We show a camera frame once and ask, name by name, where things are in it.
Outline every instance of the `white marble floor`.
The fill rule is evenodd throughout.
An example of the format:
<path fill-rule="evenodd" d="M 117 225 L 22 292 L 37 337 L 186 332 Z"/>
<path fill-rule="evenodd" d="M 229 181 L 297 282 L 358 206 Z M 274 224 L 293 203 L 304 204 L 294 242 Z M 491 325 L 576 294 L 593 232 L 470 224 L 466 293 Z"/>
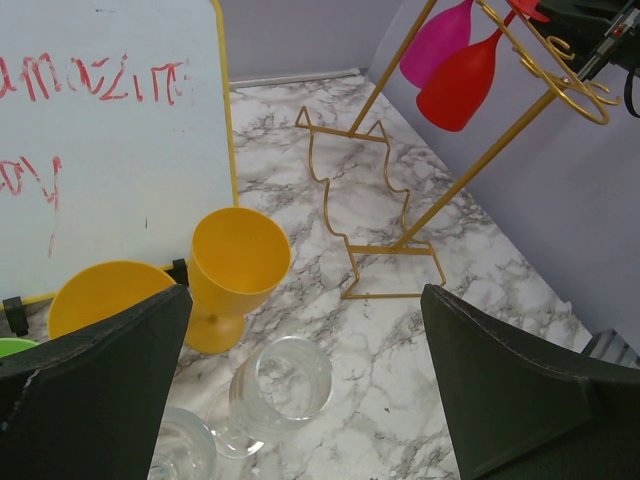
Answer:
<path fill-rule="evenodd" d="M 373 86 L 362 77 L 247 88 L 232 94 L 240 203 L 280 223 L 294 262 L 282 285 L 247 318 L 240 345 L 206 356 L 184 348 L 169 404 L 205 417 L 237 366 L 283 335 L 315 341 L 330 356 L 334 394 L 315 423 L 247 461 L 220 462 L 224 480 L 456 479 L 418 299 L 340 299 L 351 270 L 342 242 L 322 221 L 322 187 L 306 166 L 309 133 L 294 128 L 301 106 L 314 123 L 346 128 Z M 452 183 L 448 170 L 380 98 L 363 130 L 381 119 L 391 138 L 391 177 L 415 193 L 410 221 Z M 319 135 L 315 163 L 333 180 L 334 225 L 352 240 L 388 244 L 400 233 L 402 197 L 383 183 L 384 146 Z M 506 322 L 573 350 L 589 333 L 491 218 L 462 194 L 422 232 L 447 274 L 446 288 Z M 437 282 L 428 257 L 359 259 L 361 291 L 420 291 Z M 43 338 L 44 316 L 33 319 Z"/>

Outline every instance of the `gold wire rack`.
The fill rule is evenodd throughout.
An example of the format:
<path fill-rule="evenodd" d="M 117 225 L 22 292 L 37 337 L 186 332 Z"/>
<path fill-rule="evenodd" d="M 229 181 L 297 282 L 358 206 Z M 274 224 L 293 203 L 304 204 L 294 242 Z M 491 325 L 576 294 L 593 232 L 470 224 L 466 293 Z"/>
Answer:
<path fill-rule="evenodd" d="M 409 205 L 409 198 L 411 192 L 409 189 L 395 188 L 389 179 L 389 161 L 391 157 L 391 143 L 387 136 L 384 126 L 380 120 L 376 121 L 373 126 L 366 133 L 358 133 L 363 120 L 369 113 L 369 110 L 373 106 L 374 102 L 382 92 L 383 88 L 389 81 L 392 73 L 398 66 L 400 59 L 406 52 L 407 48 L 411 44 L 413 38 L 418 33 L 418 30 L 428 18 L 429 14 L 433 10 L 433 7 L 437 4 L 438 0 L 429 0 L 425 7 L 422 9 L 418 18 L 414 22 L 413 26 L 407 33 L 402 45 L 393 56 L 391 62 L 387 66 L 380 81 L 377 83 L 375 89 L 367 99 L 362 110 L 358 114 L 356 120 L 349 130 L 340 130 L 336 128 L 329 128 L 325 126 L 314 125 L 311 121 L 308 108 L 302 107 L 300 113 L 295 122 L 295 126 L 309 130 L 309 154 L 308 164 L 309 172 L 313 181 L 324 185 L 323 196 L 323 214 L 324 222 L 331 233 L 335 237 L 339 237 L 343 240 L 351 268 L 354 273 L 354 280 L 347 286 L 342 292 L 342 298 L 344 299 L 368 299 L 368 298 L 408 298 L 419 297 L 421 293 L 352 293 L 355 287 L 360 282 L 361 273 L 358 264 L 355 259 L 357 254 L 365 255 L 421 255 L 430 256 L 433 258 L 435 266 L 440 275 L 440 285 L 445 285 L 446 276 L 438 256 L 436 254 L 433 245 L 429 241 L 416 240 L 414 236 L 440 211 L 442 208 L 457 195 L 471 180 L 480 173 L 484 167 L 486 167 L 491 160 L 493 160 L 511 141 L 520 134 L 535 118 L 540 115 L 556 98 L 564 101 L 575 112 L 586 118 L 587 120 L 599 125 L 605 125 L 609 122 L 609 114 L 605 105 L 618 105 L 621 102 L 620 98 L 608 99 L 602 94 L 608 94 L 609 90 L 596 82 L 583 83 L 582 80 L 576 75 L 565 63 L 564 60 L 573 59 L 571 48 L 564 40 L 549 36 L 543 37 L 535 29 L 535 27 L 529 22 L 527 17 L 522 13 L 516 11 L 517 17 L 521 22 L 525 24 L 531 34 L 540 42 L 546 52 L 553 58 L 556 64 L 562 69 L 564 76 L 557 76 L 545 69 L 534 59 L 529 51 L 522 45 L 522 43 L 513 35 L 511 30 L 505 25 L 504 19 L 498 15 L 498 13 L 488 5 L 486 0 L 475 0 L 475 3 L 480 5 L 482 11 L 493 21 L 497 27 L 504 33 L 512 44 L 512 50 L 520 57 L 520 63 L 536 78 L 541 79 L 547 85 L 548 90 L 526 111 L 522 116 L 516 120 L 516 122 L 507 129 L 507 131 L 496 140 L 496 142 L 489 147 L 489 149 L 480 156 L 480 158 L 460 177 L 443 195 L 435 202 L 431 208 L 429 208 L 418 221 L 411 226 L 407 226 L 406 215 L 407 207 Z M 581 106 L 578 102 L 573 100 L 567 93 L 570 90 L 583 97 L 586 97 L 595 111 L 590 111 L 587 108 Z M 329 195 L 331 189 L 331 180 L 328 177 L 320 178 L 315 171 L 313 164 L 313 147 L 315 141 L 315 135 L 317 133 L 335 135 L 340 137 L 347 137 L 356 140 L 363 140 L 369 142 L 383 143 L 386 145 L 386 155 L 384 159 L 384 182 L 387 188 L 396 194 L 404 194 L 404 203 L 400 212 L 400 223 L 403 229 L 403 235 L 391 245 L 352 245 L 349 241 L 349 237 L 345 233 L 336 231 L 329 218 Z M 407 246 L 408 244 L 419 244 L 421 246 Z"/>

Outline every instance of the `green bowl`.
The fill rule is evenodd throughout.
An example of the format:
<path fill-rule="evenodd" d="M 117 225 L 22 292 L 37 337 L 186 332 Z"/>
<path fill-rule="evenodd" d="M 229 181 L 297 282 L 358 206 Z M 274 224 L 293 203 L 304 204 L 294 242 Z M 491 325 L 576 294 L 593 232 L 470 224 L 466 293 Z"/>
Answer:
<path fill-rule="evenodd" d="M 38 342 L 24 338 L 0 338 L 0 358 L 35 347 Z"/>

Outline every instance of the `clear glass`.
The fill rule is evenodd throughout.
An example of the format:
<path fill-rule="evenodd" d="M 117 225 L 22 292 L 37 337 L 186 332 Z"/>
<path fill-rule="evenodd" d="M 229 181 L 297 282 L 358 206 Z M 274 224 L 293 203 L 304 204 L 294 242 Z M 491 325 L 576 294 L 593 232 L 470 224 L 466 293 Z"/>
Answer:
<path fill-rule="evenodd" d="M 167 407 L 158 432 L 148 480 L 211 480 L 216 443 L 202 420 L 181 408 Z"/>
<path fill-rule="evenodd" d="M 238 368 L 228 402 L 214 401 L 207 424 L 220 455 L 245 458 L 313 420 L 331 396 L 331 362 L 313 342 L 284 337 Z"/>

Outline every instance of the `white baseboard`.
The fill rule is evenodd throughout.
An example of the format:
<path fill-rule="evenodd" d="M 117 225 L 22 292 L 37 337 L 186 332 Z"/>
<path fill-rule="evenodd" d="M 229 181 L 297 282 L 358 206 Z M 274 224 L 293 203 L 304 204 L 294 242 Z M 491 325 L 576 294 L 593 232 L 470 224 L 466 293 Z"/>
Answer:
<path fill-rule="evenodd" d="M 360 70 L 351 68 L 349 70 L 341 70 L 338 72 L 312 73 L 309 75 L 291 75 L 288 77 L 272 77 L 272 78 L 256 78 L 255 80 L 238 80 L 229 82 L 229 88 L 236 90 L 246 87 L 263 87 L 265 85 L 280 85 L 282 83 L 310 82 L 313 80 L 326 80 L 327 78 L 351 77 L 360 75 Z"/>

